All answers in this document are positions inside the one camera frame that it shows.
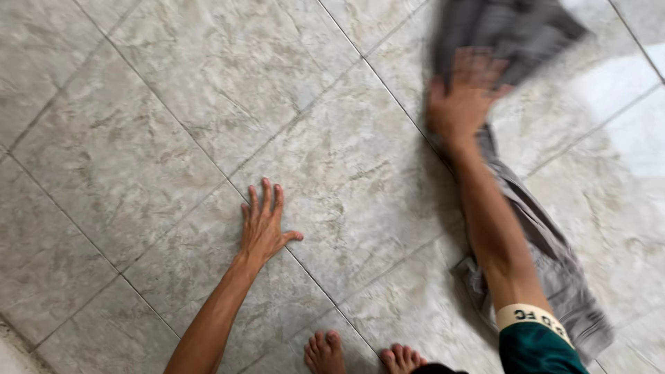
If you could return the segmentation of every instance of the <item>floor tile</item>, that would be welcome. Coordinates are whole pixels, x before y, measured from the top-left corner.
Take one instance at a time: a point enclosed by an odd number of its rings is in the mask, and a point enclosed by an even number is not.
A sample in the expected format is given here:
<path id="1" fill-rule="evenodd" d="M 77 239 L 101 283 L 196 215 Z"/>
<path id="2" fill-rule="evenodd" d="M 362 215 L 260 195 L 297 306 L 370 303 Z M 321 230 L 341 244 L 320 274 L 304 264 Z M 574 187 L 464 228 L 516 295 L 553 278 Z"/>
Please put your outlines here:
<path id="1" fill-rule="evenodd" d="M 121 270 L 223 181 L 108 43 L 15 154 Z"/>
<path id="2" fill-rule="evenodd" d="M 382 364 L 378 356 L 336 309 L 298 332 L 288 343 L 282 344 L 270 354 L 262 357 L 248 367 L 244 373 L 310 374 L 303 359 L 305 344 L 316 331 L 330 329 L 336 330 L 342 337 L 342 355 L 347 372 L 354 374 L 381 373 Z"/>
<path id="3" fill-rule="evenodd" d="M 591 361 L 591 364 L 587 366 L 587 371 L 589 374 L 606 374 L 605 370 L 602 369 L 600 364 L 598 364 L 598 361 Z"/>
<path id="4" fill-rule="evenodd" d="M 77 0 L 83 10 L 107 34 L 137 0 Z"/>
<path id="5" fill-rule="evenodd" d="M 612 0 L 644 47 L 646 54 L 665 77 L 665 2 L 661 0 Z"/>
<path id="6" fill-rule="evenodd" d="M 375 351 L 401 343 L 429 362 L 469 373 L 502 373 L 498 338 L 471 307 L 451 267 L 464 232 L 442 236 L 340 305 Z"/>
<path id="7" fill-rule="evenodd" d="M 238 252 L 243 202 L 225 183 L 126 272 L 180 336 Z M 295 258 L 280 251 L 245 298 L 223 363 L 232 372 L 239 371 L 333 306 Z"/>
<path id="8" fill-rule="evenodd" d="M 58 373 L 160 374 L 178 336 L 118 277 L 37 349 Z"/>
<path id="9" fill-rule="evenodd" d="M 0 143 L 11 146 L 102 35 L 71 0 L 0 3 Z"/>
<path id="10" fill-rule="evenodd" d="M 0 163 L 0 313 L 38 343 L 115 271 L 12 158 Z"/>
<path id="11" fill-rule="evenodd" d="M 426 0 L 321 0 L 363 55 Z"/>
<path id="12" fill-rule="evenodd" d="M 665 305 L 665 87 L 527 180 L 619 325 Z"/>
<path id="13" fill-rule="evenodd" d="M 494 110 L 502 161 L 522 177 L 658 82 L 607 0 L 562 4 L 592 34 Z"/>
<path id="14" fill-rule="evenodd" d="M 113 40 L 226 173 L 358 58 L 317 0 L 146 0 Z"/>
<path id="15" fill-rule="evenodd" d="M 426 81 L 432 74 L 428 47 L 439 6 L 437 1 L 423 5 L 367 56 L 376 74 L 414 120 L 421 114 Z"/>
<path id="16" fill-rule="evenodd" d="M 607 374 L 657 374 L 665 371 L 665 309 L 651 311 L 618 331 L 598 359 Z"/>
<path id="17" fill-rule="evenodd" d="M 293 253 L 340 301 L 461 219 L 446 167 L 364 61 L 231 177 L 284 186 Z"/>
<path id="18" fill-rule="evenodd" d="M 564 1 L 592 35 L 499 102 L 491 115 L 502 160 L 526 176 L 658 82 L 606 0 Z M 422 125 L 428 42 L 435 4 L 419 9 L 369 57 L 409 115 Z"/>

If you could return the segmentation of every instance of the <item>gray towel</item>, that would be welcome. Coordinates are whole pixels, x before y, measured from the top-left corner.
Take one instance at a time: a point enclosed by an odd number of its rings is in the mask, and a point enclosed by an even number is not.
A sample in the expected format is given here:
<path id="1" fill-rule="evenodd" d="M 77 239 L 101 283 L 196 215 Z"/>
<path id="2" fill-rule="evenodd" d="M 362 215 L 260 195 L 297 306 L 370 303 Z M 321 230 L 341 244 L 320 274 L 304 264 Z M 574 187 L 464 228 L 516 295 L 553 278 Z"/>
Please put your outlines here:
<path id="1" fill-rule="evenodd" d="M 434 66 L 447 82 L 458 47 L 494 47 L 496 57 L 509 59 L 497 85 L 516 85 L 586 33 L 556 0 L 452 0 L 443 10 Z M 438 136 L 430 133 L 428 140 L 445 158 Z M 498 159 L 488 125 L 479 130 L 477 141 L 520 221 L 547 301 L 587 364 L 612 343 L 612 326 L 589 291 L 578 259 L 560 229 L 515 173 Z M 474 306 L 497 329 L 489 290 L 475 258 L 464 259 L 457 271 Z"/>

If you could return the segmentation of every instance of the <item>skin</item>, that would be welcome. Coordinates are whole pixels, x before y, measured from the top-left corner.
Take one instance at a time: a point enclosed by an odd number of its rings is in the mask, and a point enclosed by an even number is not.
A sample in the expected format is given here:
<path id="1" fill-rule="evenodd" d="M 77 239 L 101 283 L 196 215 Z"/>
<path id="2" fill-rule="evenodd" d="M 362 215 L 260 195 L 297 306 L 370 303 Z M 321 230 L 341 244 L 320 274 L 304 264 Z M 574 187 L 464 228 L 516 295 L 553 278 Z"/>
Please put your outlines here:
<path id="1" fill-rule="evenodd" d="M 493 90 L 506 62 L 492 61 L 490 54 L 489 49 L 458 50 L 452 87 L 445 87 L 442 79 L 430 83 L 428 121 L 444 141 L 458 177 L 467 230 L 494 308 L 526 303 L 551 313 L 517 217 L 475 143 L 488 110 L 511 88 Z M 275 185 L 271 211 L 270 182 L 264 178 L 262 183 L 263 203 L 259 205 L 250 186 L 251 206 L 242 205 L 240 252 L 183 335 L 166 374 L 215 373 L 233 320 L 259 270 L 289 240 L 303 239 L 300 232 L 281 232 L 282 188 Z M 384 349 L 380 356 L 389 374 L 409 374 L 427 363 L 417 351 L 399 344 Z M 304 360 L 314 374 L 346 374 L 342 339 L 334 330 L 316 332 L 305 345 Z"/>
<path id="2" fill-rule="evenodd" d="M 275 185 L 275 208 L 270 181 L 262 180 L 263 202 L 249 187 L 251 206 L 242 204 L 243 235 L 240 251 L 226 274 L 199 310 L 173 352 L 165 374 L 212 374 L 217 371 L 238 309 L 257 274 L 287 242 L 302 240 L 297 231 L 282 233 L 284 191 Z"/>
<path id="3" fill-rule="evenodd" d="M 490 55 L 491 50 L 484 48 L 457 51 L 452 87 L 445 87 L 441 78 L 430 83 L 428 124 L 440 135 L 452 161 L 468 234 L 495 310 L 525 303 L 552 313 L 517 217 L 475 142 L 491 106 L 511 90 L 509 86 L 493 90 L 507 63 L 492 61 Z M 340 345 L 329 342 L 332 333 L 323 339 L 318 332 L 305 346 L 305 362 L 314 374 L 346 373 L 339 363 Z M 409 374 L 426 364 L 418 352 L 399 344 L 384 349 L 381 360 L 389 374 Z"/>

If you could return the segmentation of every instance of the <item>floor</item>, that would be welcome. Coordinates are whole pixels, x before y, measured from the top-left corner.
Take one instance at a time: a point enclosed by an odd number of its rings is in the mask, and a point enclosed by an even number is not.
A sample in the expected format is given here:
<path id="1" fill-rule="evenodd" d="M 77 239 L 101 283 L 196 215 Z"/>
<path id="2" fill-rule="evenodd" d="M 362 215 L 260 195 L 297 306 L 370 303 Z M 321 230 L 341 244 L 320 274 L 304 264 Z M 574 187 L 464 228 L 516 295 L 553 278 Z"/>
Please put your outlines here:
<path id="1" fill-rule="evenodd" d="M 59 374 L 161 373 L 268 176 L 306 239 L 259 274 L 221 373 L 306 373 L 329 328 L 350 373 L 395 341 L 500 373 L 418 130 L 437 1 L 1 2 L 2 317 Z M 617 327 L 590 372 L 662 373 L 665 2 L 563 3 L 593 36 L 492 123 Z"/>

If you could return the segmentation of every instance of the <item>finger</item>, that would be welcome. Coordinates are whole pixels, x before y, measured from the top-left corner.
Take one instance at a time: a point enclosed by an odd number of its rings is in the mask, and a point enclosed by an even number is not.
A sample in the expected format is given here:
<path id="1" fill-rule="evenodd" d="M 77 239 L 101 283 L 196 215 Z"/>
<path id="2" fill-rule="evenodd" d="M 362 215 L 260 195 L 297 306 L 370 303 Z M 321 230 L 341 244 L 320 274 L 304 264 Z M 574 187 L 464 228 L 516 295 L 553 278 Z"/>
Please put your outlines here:
<path id="1" fill-rule="evenodd" d="M 273 203 L 273 190 L 270 188 L 270 181 L 268 178 L 261 180 L 263 185 L 263 206 L 261 207 L 262 214 L 270 213 L 270 205 Z"/>
<path id="2" fill-rule="evenodd" d="M 505 68 L 508 67 L 508 60 L 494 60 L 492 61 L 487 74 L 485 74 L 485 87 L 492 87 L 494 83 L 501 77 Z"/>
<path id="3" fill-rule="evenodd" d="M 471 84 L 474 87 L 484 87 L 490 53 L 491 48 L 489 47 L 478 47 L 475 49 L 470 77 Z"/>
<path id="4" fill-rule="evenodd" d="M 245 224 L 247 224 L 249 222 L 249 205 L 241 204 L 240 208 L 243 210 L 243 220 L 245 220 Z"/>
<path id="5" fill-rule="evenodd" d="M 281 218 L 282 209 L 284 208 L 284 190 L 279 184 L 275 185 L 275 209 L 273 210 L 273 215 Z"/>
<path id="6" fill-rule="evenodd" d="M 471 54 L 472 47 L 458 48 L 455 52 L 455 68 L 453 71 L 453 89 L 455 85 L 463 85 L 469 81 L 471 73 Z"/>
<path id="7" fill-rule="evenodd" d="M 254 219 L 259 216 L 259 198 L 256 196 L 256 188 L 254 186 L 249 187 L 249 218 Z"/>
<path id="8" fill-rule="evenodd" d="M 502 85 L 499 87 L 499 89 L 492 94 L 491 104 L 494 104 L 497 100 L 509 94 L 514 88 L 515 86 L 511 85 Z"/>
<path id="9" fill-rule="evenodd" d="M 281 247 L 283 247 L 283 246 L 286 246 L 287 243 L 290 242 L 291 240 L 297 240 L 297 241 L 300 242 L 303 239 L 305 239 L 305 236 L 303 235 L 303 233 L 298 232 L 298 231 L 287 231 L 284 234 L 282 234 L 282 240 L 281 240 L 280 244 L 281 244 Z"/>

